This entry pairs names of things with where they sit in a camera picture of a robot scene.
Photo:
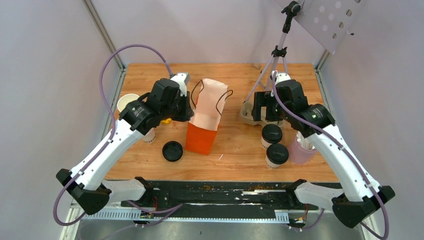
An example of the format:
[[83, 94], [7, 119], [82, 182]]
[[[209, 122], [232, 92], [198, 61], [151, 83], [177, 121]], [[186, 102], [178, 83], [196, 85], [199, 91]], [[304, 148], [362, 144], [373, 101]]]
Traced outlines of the white paper coffee cup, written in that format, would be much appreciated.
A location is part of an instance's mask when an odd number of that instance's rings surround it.
[[276, 169], [276, 168], [278, 168], [278, 167], [280, 167], [282, 165], [281, 163], [274, 163], [274, 162], [272, 162], [270, 160], [270, 158], [268, 158], [267, 156], [265, 157], [265, 164], [270, 169]]

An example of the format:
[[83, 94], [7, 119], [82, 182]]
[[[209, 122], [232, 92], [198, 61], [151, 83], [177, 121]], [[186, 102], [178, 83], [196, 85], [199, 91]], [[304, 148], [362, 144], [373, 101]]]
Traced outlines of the orange paper bag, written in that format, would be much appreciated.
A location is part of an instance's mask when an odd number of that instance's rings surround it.
[[185, 149], [202, 155], [209, 155], [218, 133], [224, 106], [234, 94], [223, 82], [204, 78], [196, 101], [192, 101], [194, 116], [187, 125]]

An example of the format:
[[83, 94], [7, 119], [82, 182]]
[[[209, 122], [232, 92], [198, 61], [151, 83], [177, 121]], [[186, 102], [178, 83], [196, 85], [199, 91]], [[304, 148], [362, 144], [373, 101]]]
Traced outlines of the black coffee cup lid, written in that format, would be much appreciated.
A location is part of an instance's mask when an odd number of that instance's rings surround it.
[[266, 149], [267, 159], [276, 165], [282, 165], [289, 160], [289, 150], [281, 143], [273, 143]]

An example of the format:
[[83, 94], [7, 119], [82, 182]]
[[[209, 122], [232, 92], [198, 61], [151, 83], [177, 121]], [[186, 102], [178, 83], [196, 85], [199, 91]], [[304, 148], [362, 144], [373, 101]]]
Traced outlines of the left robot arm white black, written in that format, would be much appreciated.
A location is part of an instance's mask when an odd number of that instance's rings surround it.
[[104, 177], [121, 156], [136, 142], [150, 141], [154, 128], [162, 120], [187, 122], [194, 115], [187, 84], [190, 77], [177, 73], [170, 79], [157, 80], [151, 91], [129, 102], [110, 131], [95, 149], [72, 169], [61, 169], [56, 178], [87, 215], [107, 204], [135, 201], [149, 206], [153, 193], [142, 177], [131, 180], [105, 180]]

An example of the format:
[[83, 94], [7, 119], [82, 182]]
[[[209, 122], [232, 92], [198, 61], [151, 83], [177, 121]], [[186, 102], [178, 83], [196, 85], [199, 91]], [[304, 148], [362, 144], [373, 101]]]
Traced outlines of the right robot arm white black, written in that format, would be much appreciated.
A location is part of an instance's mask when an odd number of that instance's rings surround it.
[[298, 209], [310, 204], [331, 210], [346, 227], [354, 228], [396, 194], [391, 186], [380, 185], [361, 165], [342, 137], [335, 119], [322, 104], [309, 104], [300, 82], [276, 80], [275, 88], [253, 94], [251, 116], [270, 122], [287, 121], [300, 132], [320, 154], [338, 178], [341, 188], [329, 188], [299, 179], [285, 195], [286, 204]]

